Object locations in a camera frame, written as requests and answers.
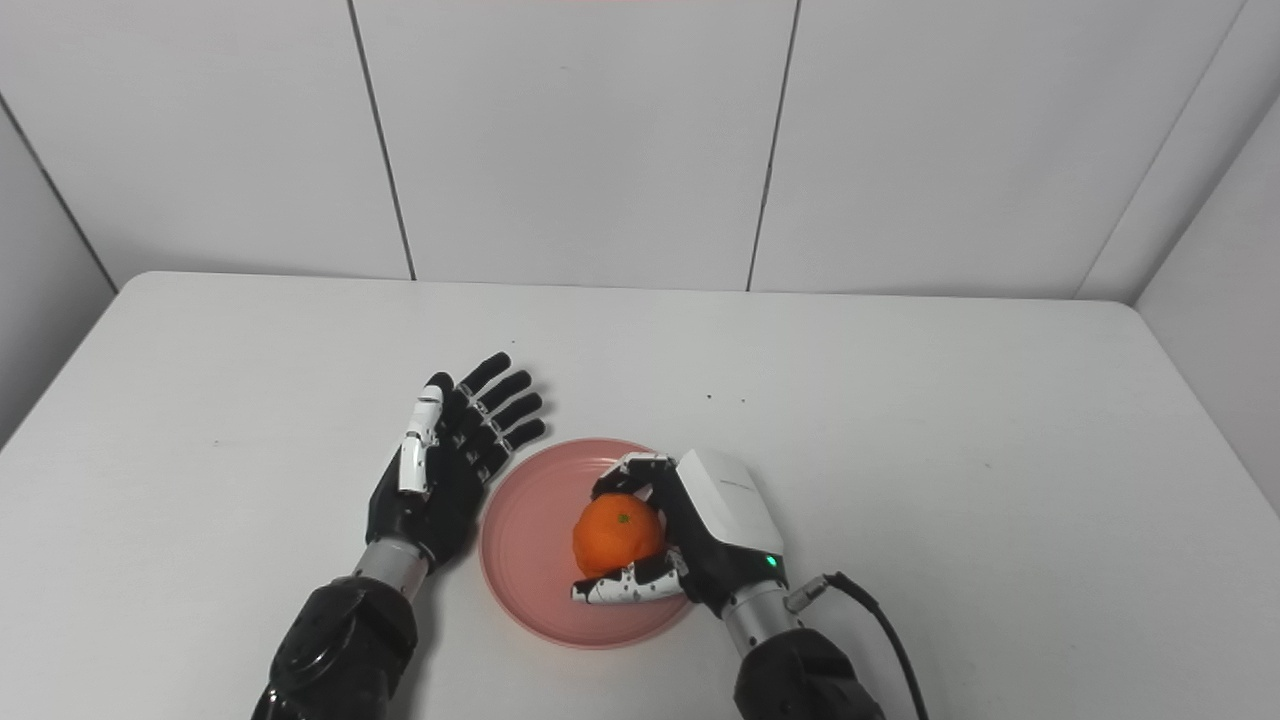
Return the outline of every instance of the black arm cover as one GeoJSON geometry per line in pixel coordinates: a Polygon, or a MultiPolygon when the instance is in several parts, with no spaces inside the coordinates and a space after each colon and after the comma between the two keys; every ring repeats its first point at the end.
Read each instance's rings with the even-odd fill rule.
{"type": "Polygon", "coordinates": [[[849,657],[810,629],[753,648],[737,673],[733,702],[745,720],[884,720],[849,657]]]}
{"type": "Polygon", "coordinates": [[[381,720],[415,646],[413,610],[394,588],[334,580],[289,626],[253,720],[381,720]]]}

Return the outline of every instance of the panel seam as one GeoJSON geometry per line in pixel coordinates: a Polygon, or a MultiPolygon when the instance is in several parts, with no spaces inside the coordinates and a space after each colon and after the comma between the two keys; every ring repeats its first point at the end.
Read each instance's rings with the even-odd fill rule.
{"type": "Polygon", "coordinates": [[[396,225],[399,228],[401,246],[404,249],[404,264],[408,266],[408,279],[417,279],[413,265],[413,251],[408,245],[408,232],[404,229],[404,213],[401,210],[399,191],[396,187],[396,173],[392,172],[392,156],[387,150],[387,135],[383,132],[383,117],[378,111],[378,97],[374,95],[374,78],[369,72],[369,58],[365,55],[365,38],[360,32],[360,19],[356,18],[355,0],[347,0],[347,13],[351,15],[351,32],[356,38],[356,54],[360,55],[360,72],[365,76],[365,90],[369,92],[369,109],[374,115],[374,129],[378,131],[378,147],[383,152],[383,168],[387,170],[387,187],[392,193],[392,208],[396,210],[396,225]]]}
{"type": "Polygon", "coordinates": [[[755,278],[755,256],[760,251],[760,229],[764,227],[764,206],[769,202],[769,184],[773,182],[773,156],[778,150],[778,128],[782,126],[782,105],[787,99],[787,79],[791,77],[791,55],[796,47],[796,28],[800,26],[800,5],[804,0],[796,0],[795,13],[791,15],[791,37],[787,40],[787,59],[782,65],[782,87],[778,90],[778,111],[773,117],[773,137],[769,138],[769,161],[764,167],[764,187],[760,190],[760,213],[755,218],[755,238],[751,242],[751,263],[746,268],[746,292],[751,292],[751,281],[755,278]]]}
{"type": "Polygon", "coordinates": [[[1217,54],[1221,53],[1222,46],[1226,45],[1226,38],[1230,37],[1231,31],[1235,29],[1235,23],[1236,20],[1240,19],[1240,13],[1244,12],[1244,6],[1248,4],[1249,0],[1240,0],[1240,4],[1235,8],[1235,14],[1231,15],[1231,22],[1226,24],[1226,29],[1222,32],[1222,37],[1219,38],[1217,45],[1213,47],[1213,51],[1210,53],[1208,60],[1201,69],[1199,77],[1197,77],[1196,83],[1192,85],[1190,92],[1188,92],[1187,99],[1183,100],[1181,106],[1174,115],[1174,120],[1169,124],[1169,129],[1165,131],[1165,136],[1160,140],[1160,145],[1156,146],[1156,151],[1151,155],[1151,160],[1147,163],[1147,168],[1142,173],[1142,178],[1139,178],[1138,182],[1134,184],[1133,192],[1129,193],[1129,200],[1125,202],[1124,209],[1121,209],[1120,214],[1116,215],[1116,222],[1111,225],[1111,231],[1107,232],[1106,240],[1102,241],[1102,245],[1098,247],[1098,251],[1093,255],[1093,261],[1089,263],[1089,266],[1084,270],[1084,274],[1080,277],[1080,283],[1075,286],[1075,292],[1071,293],[1073,299],[1078,300],[1080,297],[1080,291],[1084,290],[1084,283],[1088,282],[1089,275],[1093,274],[1093,269],[1098,264],[1098,260],[1102,259],[1102,254],[1106,252],[1107,246],[1111,245],[1111,240],[1115,237],[1116,229],[1120,228],[1120,223],[1123,223],[1125,215],[1129,214],[1129,209],[1133,206],[1133,201],[1138,197],[1138,192],[1142,191],[1142,186],[1146,184],[1147,177],[1151,176],[1151,169],[1156,167],[1156,161],[1160,159],[1160,155],[1164,154],[1165,146],[1169,143],[1169,138],[1174,136],[1174,131],[1178,128],[1178,123],[1183,119],[1183,114],[1187,113],[1187,108],[1190,106],[1192,100],[1199,91],[1201,83],[1204,82],[1204,77],[1208,76],[1210,68],[1212,68],[1213,61],[1217,60],[1217,54]]]}
{"type": "Polygon", "coordinates": [[[49,191],[54,195],[54,200],[58,201],[58,206],[63,209],[63,214],[67,215],[67,219],[72,223],[72,228],[76,231],[76,237],[79,238],[81,245],[88,252],[90,259],[93,260],[93,265],[97,266],[97,272],[102,273],[102,279],[106,281],[106,287],[111,288],[111,295],[119,295],[120,288],[116,287],[115,281],[111,279],[111,274],[106,272],[106,265],[102,264],[102,259],[99,256],[97,250],[88,241],[88,236],[84,234],[84,228],[82,228],[79,220],[76,219],[76,214],[72,213],[70,206],[67,205],[67,199],[63,197],[61,191],[59,191],[58,186],[54,183],[54,178],[49,174],[49,168],[46,168],[45,163],[41,161],[40,154],[36,152],[36,147],[31,143],[31,138],[27,137],[27,133],[22,129],[22,123],[18,122],[18,117],[14,115],[13,108],[9,106],[9,101],[5,100],[4,94],[0,94],[0,111],[3,111],[4,117],[9,119],[9,124],[12,124],[14,132],[18,133],[18,138],[22,141],[23,147],[27,149],[27,154],[31,155],[31,160],[36,163],[36,169],[38,169],[40,174],[45,178],[45,184],[49,186],[49,191]]]}

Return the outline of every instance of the black cable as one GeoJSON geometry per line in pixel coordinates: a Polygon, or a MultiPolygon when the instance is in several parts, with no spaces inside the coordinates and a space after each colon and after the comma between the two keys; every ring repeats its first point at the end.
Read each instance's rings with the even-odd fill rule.
{"type": "Polygon", "coordinates": [[[888,616],[881,610],[879,603],[872,597],[872,593],[863,589],[861,585],[849,579],[849,575],[844,573],[836,573],[835,575],[823,575],[823,578],[831,584],[831,587],[854,598],[859,605],[870,612],[876,621],[881,624],[881,629],[888,637],[888,642],[893,646],[893,653],[897,655],[897,662],[902,666],[902,675],[906,676],[906,687],[911,691],[911,702],[915,705],[915,715],[919,720],[929,720],[929,712],[924,708],[924,696],[920,694],[920,683],[915,679],[915,669],[911,667],[911,659],[906,656],[906,648],[902,647],[902,641],[899,639],[897,632],[893,629],[893,624],[888,621],[888,616]]]}

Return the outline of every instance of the white fingertip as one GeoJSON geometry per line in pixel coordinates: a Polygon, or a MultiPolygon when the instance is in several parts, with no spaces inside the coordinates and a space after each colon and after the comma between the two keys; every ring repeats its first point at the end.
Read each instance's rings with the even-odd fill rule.
{"type": "Polygon", "coordinates": [[[617,462],[609,465],[608,470],[600,473],[600,479],[604,479],[612,475],[613,473],[622,473],[623,475],[630,475],[631,474],[630,465],[636,460],[669,461],[671,457],[668,457],[667,455],[662,455],[659,452],[628,452],[622,457],[618,457],[617,462]]]}
{"type": "Polygon", "coordinates": [[[444,391],[439,386],[422,386],[401,441],[402,492],[426,492],[426,448],[435,445],[435,423],[440,420],[443,409],[444,391]]]}
{"type": "Polygon", "coordinates": [[[426,492],[426,447],[416,437],[401,442],[401,492],[426,492]]]}

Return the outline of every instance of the cable connector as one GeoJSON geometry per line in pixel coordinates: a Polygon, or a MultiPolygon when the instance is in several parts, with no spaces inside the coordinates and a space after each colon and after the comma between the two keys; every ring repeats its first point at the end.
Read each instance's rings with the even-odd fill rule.
{"type": "Polygon", "coordinates": [[[831,580],[828,580],[824,575],[818,575],[788,594],[787,598],[782,601],[782,605],[787,609],[787,612],[799,615],[801,610],[809,607],[813,601],[818,600],[819,594],[827,592],[828,587],[831,587],[831,580]]]}

